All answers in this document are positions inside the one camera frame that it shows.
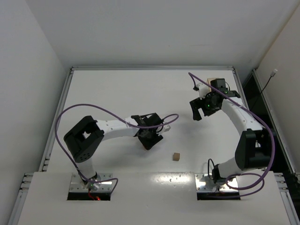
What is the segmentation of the lone wooden cube block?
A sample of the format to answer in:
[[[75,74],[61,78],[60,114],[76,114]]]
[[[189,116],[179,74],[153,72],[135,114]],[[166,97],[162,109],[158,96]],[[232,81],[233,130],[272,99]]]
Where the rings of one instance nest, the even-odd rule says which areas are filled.
[[[180,153],[175,152],[172,156],[173,161],[179,161],[180,160]]]

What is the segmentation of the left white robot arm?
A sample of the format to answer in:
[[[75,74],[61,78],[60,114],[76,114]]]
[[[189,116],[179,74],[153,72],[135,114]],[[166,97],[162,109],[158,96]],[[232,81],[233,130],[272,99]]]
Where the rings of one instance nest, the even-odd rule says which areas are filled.
[[[83,183],[87,184],[87,179],[97,180],[91,158],[102,141],[125,136],[136,137],[146,150],[150,150],[163,139],[162,134],[170,129],[157,113],[133,115],[126,118],[124,123],[85,116],[65,134],[64,141],[83,175]]]

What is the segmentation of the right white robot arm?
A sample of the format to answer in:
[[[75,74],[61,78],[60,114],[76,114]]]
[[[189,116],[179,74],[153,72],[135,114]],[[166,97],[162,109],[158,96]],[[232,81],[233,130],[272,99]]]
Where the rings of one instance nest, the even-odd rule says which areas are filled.
[[[211,178],[214,182],[228,182],[231,177],[244,175],[247,171],[265,168],[265,172],[256,186],[270,171],[276,151],[275,135],[270,127],[243,104],[239,93],[226,86],[223,78],[213,79],[209,83],[200,81],[193,89],[199,97],[190,101],[193,119],[223,111],[231,120],[240,135],[234,157],[213,166]]]

